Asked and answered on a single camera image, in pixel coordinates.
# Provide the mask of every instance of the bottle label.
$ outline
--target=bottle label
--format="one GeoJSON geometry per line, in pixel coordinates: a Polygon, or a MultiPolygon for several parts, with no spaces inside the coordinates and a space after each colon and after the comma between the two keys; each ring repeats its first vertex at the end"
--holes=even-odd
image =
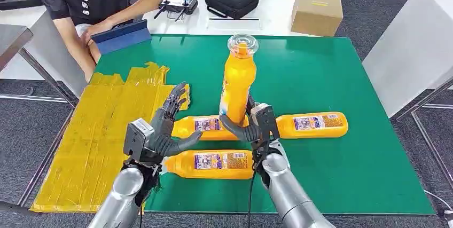
{"type": "Polygon", "coordinates": [[[195,169],[242,169],[247,168],[245,153],[195,154],[195,169]]]}
{"type": "Polygon", "coordinates": [[[222,94],[220,95],[220,104],[219,104],[219,108],[218,108],[218,114],[219,115],[222,115],[222,114],[227,114],[227,111],[228,111],[228,100],[227,100],[227,97],[226,97],[226,91],[225,91],[225,86],[228,84],[228,82],[223,79],[223,83],[222,83],[222,94]]]}
{"type": "Polygon", "coordinates": [[[334,128],[343,125],[343,122],[336,114],[294,117],[293,122],[296,130],[334,128]]]}
{"type": "Polygon", "coordinates": [[[222,130],[220,121],[217,117],[198,117],[195,120],[195,130],[208,131],[208,130],[222,130]]]}

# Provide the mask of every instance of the table leg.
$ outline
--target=table leg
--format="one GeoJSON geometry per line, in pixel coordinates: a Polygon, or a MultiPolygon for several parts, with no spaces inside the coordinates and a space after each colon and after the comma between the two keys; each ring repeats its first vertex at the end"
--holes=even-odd
{"type": "Polygon", "coordinates": [[[453,85],[453,77],[450,78],[449,80],[445,81],[438,88],[434,89],[434,91],[432,91],[430,94],[428,94],[422,100],[418,101],[416,104],[414,104],[412,107],[410,107],[407,111],[403,112],[403,114],[398,116],[396,118],[396,120],[397,121],[401,121],[401,118],[403,118],[406,114],[414,112],[414,111],[420,109],[423,105],[427,104],[429,101],[434,99],[436,96],[438,96],[443,91],[447,90],[452,85],[453,85]]]}
{"type": "Polygon", "coordinates": [[[413,120],[417,124],[418,130],[420,130],[421,134],[423,135],[426,145],[428,146],[429,150],[431,151],[434,158],[436,159],[436,162],[437,162],[439,168],[441,169],[445,179],[448,181],[448,184],[450,185],[450,188],[453,191],[453,177],[451,176],[450,172],[448,171],[447,166],[443,162],[442,157],[440,157],[439,152],[437,151],[436,147],[434,146],[433,142],[431,141],[431,138],[429,137],[428,132],[426,132],[426,130],[423,127],[423,124],[421,123],[417,114],[415,112],[411,112],[411,115],[413,117],[413,120]]]}
{"type": "Polygon", "coordinates": [[[425,104],[423,108],[433,108],[433,109],[453,109],[451,104],[425,104]]]}
{"type": "Polygon", "coordinates": [[[47,164],[49,163],[49,161],[52,158],[53,154],[57,150],[58,145],[60,144],[61,138],[63,137],[63,133],[65,132],[66,127],[69,124],[69,121],[71,120],[73,112],[74,112],[74,109],[72,109],[70,111],[70,113],[68,114],[68,117],[66,117],[66,120],[63,123],[63,125],[61,126],[60,131],[58,131],[57,136],[53,140],[52,145],[50,146],[49,150],[47,151],[47,153],[44,156],[44,159],[41,161],[41,164],[38,166],[38,169],[36,170],[36,172],[33,175],[32,179],[30,180],[30,182],[28,183],[27,187],[25,188],[25,191],[22,194],[22,197],[20,197],[19,202],[17,203],[17,205],[19,205],[21,207],[25,206],[25,203],[28,200],[28,198],[30,197],[30,194],[31,194],[33,188],[35,188],[36,183],[38,182],[39,178],[41,177],[41,175],[42,175],[42,173],[44,171],[44,168],[47,166],[47,164]]]}
{"type": "Polygon", "coordinates": [[[19,50],[20,56],[22,56],[49,84],[51,84],[62,96],[63,98],[75,108],[75,103],[72,102],[69,94],[63,89],[57,81],[36,61],[36,59],[25,49],[21,48],[19,50]]]}
{"type": "Polygon", "coordinates": [[[31,100],[31,101],[52,101],[56,103],[67,103],[63,98],[58,97],[42,97],[42,96],[27,96],[27,95],[8,95],[6,93],[0,93],[2,99],[16,99],[16,100],[31,100]]]}
{"type": "Polygon", "coordinates": [[[16,204],[8,203],[5,201],[0,201],[0,210],[12,211],[14,213],[21,213],[23,215],[32,215],[32,216],[41,214],[41,213],[30,211],[26,207],[21,207],[16,204]]]}

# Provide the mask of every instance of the clear bottle cap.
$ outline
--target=clear bottle cap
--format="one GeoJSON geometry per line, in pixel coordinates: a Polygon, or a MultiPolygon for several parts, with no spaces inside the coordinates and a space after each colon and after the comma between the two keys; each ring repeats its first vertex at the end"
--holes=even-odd
{"type": "Polygon", "coordinates": [[[236,34],[228,39],[228,49],[230,49],[231,53],[235,53],[238,58],[241,56],[243,58],[253,56],[258,47],[258,40],[252,35],[236,34]]]}

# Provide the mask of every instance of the cardboard box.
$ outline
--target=cardboard box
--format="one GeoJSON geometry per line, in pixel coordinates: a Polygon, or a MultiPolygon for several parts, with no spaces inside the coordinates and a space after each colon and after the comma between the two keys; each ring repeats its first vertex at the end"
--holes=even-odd
{"type": "Polygon", "coordinates": [[[333,36],[343,19],[341,0],[295,0],[291,31],[333,36]]]}

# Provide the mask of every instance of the robotic arm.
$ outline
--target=robotic arm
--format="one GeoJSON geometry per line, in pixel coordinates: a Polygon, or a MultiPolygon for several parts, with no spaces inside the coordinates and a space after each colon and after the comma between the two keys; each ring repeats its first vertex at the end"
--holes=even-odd
{"type": "Polygon", "coordinates": [[[185,84],[180,83],[171,91],[163,107],[156,111],[151,125],[143,119],[128,124],[123,152],[130,158],[124,161],[112,190],[89,228],[132,227],[150,190],[159,188],[163,157],[176,155],[198,142],[200,131],[179,141],[171,138],[175,115],[186,101],[179,99],[185,92],[185,84]]]}
{"type": "Polygon", "coordinates": [[[251,124],[239,127],[226,116],[224,127],[242,141],[252,143],[255,169],[287,228],[335,228],[316,208],[290,170],[290,163],[279,140],[274,110],[257,105],[250,96],[247,112],[251,124]]]}
{"type": "MultiPolygon", "coordinates": [[[[177,85],[159,108],[151,125],[143,119],[128,124],[123,152],[130,156],[117,175],[112,190],[89,224],[89,228],[132,227],[142,203],[153,188],[159,188],[159,173],[164,156],[172,156],[198,142],[201,132],[174,141],[171,132],[175,115],[186,99],[185,83],[177,85]]],[[[310,200],[290,170],[290,163],[279,140],[272,106],[257,105],[250,96],[247,114],[252,122],[239,127],[226,116],[224,127],[242,141],[252,143],[255,169],[268,190],[278,214],[287,228],[334,228],[310,200]]]]}

